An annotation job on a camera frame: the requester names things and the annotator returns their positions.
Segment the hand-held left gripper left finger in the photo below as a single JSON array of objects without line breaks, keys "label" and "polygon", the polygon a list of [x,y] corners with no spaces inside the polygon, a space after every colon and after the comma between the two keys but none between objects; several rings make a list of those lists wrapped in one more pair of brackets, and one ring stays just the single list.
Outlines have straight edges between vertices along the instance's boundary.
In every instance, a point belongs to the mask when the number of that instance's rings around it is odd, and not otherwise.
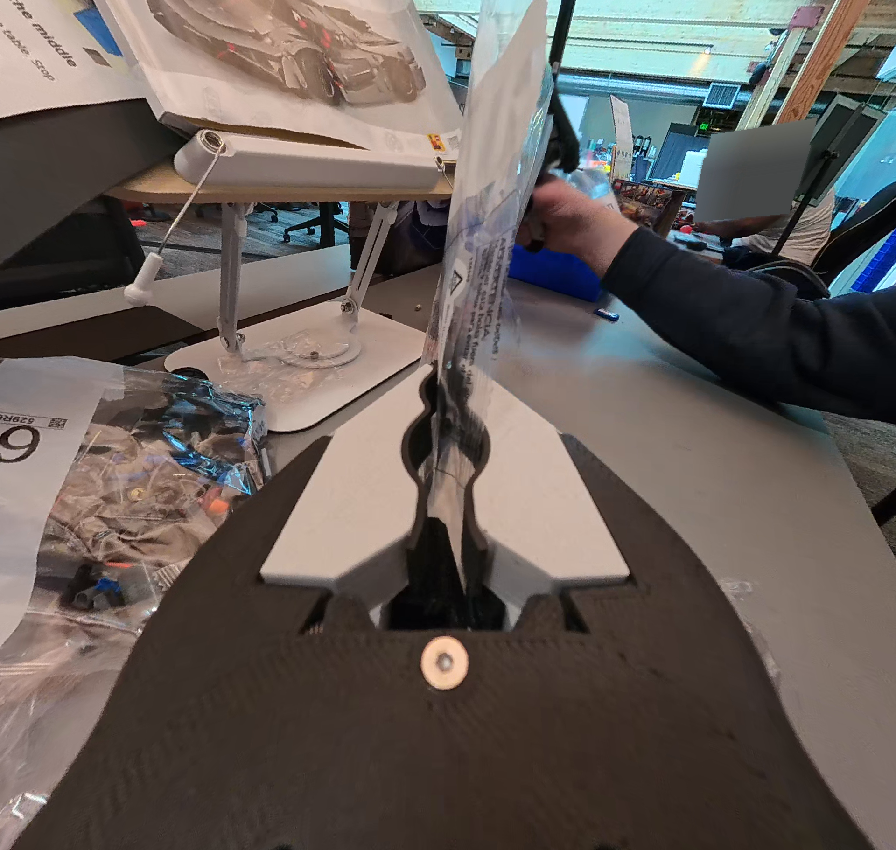
[{"label": "hand-held left gripper left finger", "polygon": [[436,402],[425,367],[336,430],[261,567],[265,584],[355,598],[397,630],[461,627],[451,530],[430,508]]}]

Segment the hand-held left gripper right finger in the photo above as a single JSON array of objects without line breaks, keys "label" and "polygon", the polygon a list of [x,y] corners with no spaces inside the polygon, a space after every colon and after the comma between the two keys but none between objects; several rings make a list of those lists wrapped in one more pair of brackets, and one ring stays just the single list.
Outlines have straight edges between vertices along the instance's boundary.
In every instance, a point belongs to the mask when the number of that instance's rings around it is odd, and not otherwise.
[{"label": "hand-held left gripper right finger", "polygon": [[536,596],[617,586],[631,572],[561,434],[494,383],[463,492],[472,626],[510,630]]}]

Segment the person's right forearm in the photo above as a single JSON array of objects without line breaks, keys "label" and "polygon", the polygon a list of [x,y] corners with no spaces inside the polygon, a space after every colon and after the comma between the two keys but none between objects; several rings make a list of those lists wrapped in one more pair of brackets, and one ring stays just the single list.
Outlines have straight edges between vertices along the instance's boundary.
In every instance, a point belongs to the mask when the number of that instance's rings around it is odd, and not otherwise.
[{"label": "person's right forearm", "polygon": [[895,422],[895,290],[805,300],[637,229],[603,282],[666,343],[769,403]]}]

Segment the small lego box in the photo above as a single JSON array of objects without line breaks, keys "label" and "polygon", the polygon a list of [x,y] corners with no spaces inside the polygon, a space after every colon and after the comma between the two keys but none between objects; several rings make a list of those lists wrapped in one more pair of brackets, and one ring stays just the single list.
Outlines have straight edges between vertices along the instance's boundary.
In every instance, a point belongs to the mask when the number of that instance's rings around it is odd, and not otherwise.
[{"label": "small lego box", "polygon": [[665,186],[635,183],[621,178],[611,183],[619,211],[641,227],[656,230],[672,191]]}]

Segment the lego instruction booklet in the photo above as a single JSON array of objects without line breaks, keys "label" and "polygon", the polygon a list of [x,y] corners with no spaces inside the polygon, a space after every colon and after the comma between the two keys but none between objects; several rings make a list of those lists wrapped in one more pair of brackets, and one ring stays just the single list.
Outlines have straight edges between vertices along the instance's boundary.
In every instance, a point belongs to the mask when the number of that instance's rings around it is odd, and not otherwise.
[{"label": "lego instruction booklet", "polygon": [[93,0],[159,121],[460,150],[462,112],[413,0]]}]

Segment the person's right hand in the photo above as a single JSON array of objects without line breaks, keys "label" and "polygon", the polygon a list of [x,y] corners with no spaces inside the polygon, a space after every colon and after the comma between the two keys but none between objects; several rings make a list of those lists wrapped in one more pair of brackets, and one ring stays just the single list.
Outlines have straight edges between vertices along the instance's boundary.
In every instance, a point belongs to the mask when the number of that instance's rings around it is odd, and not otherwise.
[{"label": "person's right hand", "polygon": [[516,242],[531,248],[541,242],[552,251],[571,254],[604,278],[639,227],[611,206],[549,174],[532,192],[532,206],[517,231]]}]

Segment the black pole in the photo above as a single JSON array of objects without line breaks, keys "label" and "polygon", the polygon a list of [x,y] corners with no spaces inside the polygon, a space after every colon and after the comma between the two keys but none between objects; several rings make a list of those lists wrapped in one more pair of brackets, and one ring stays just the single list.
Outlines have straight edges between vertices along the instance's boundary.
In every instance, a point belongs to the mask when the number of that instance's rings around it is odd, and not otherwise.
[{"label": "black pole", "polygon": [[561,0],[558,8],[554,34],[548,56],[552,77],[556,79],[561,69],[566,43],[574,18],[574,10],[577,0]]}]

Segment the blue plastic bin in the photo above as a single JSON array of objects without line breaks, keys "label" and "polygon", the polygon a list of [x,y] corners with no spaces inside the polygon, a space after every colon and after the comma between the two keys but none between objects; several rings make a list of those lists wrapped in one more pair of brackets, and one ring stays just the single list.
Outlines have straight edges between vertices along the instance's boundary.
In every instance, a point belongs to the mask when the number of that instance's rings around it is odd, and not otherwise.
[{"label": "blue plastic bin", "polygon": [[586,263],[548,248],[530,251],[515,244],[508,274],[510,279],[589,303],[601,295],[600,278]]}]

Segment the empty clear plastic bag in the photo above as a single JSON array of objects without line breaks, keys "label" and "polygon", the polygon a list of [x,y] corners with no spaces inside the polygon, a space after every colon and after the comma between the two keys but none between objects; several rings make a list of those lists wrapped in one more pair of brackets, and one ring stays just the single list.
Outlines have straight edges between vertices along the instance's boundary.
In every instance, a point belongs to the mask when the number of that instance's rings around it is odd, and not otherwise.
[{"label": "empty clear plastic bag", "polygon": [[359,338],[350,330],[300,330],[245,350],[230,383],[267,404],[291,403],[340,380],[342,369],[361,351]]}]

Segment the black monitor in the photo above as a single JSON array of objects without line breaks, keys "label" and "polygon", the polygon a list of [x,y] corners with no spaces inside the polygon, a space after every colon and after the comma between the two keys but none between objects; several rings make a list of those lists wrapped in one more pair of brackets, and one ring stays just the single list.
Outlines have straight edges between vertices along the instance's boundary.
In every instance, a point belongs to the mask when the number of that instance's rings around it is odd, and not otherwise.
[{"label": "black monitor", "polygon": [[836,95],[815,124],[794,201],[818,206],[885,117],[878,108]]}]

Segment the black chair back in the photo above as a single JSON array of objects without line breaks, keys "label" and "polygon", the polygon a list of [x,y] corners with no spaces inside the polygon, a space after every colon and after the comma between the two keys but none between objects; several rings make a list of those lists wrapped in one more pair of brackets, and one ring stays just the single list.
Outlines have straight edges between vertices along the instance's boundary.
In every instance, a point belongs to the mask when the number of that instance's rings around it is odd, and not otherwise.
[{"label": "black chair back", "polygon": [[837,276],[895,229],[895,183],[882,188],[832,230],[811,269],[830,288]]}]

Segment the wooden post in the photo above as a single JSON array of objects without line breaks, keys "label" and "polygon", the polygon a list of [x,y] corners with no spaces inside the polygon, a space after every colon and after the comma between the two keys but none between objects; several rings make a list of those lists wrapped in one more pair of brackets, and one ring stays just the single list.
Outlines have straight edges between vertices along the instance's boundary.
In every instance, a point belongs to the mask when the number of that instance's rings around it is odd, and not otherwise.
[{"label": "wooden post", "polygon": [[804,120],[871,0],[836,0],[783,100],[775,125]]}]

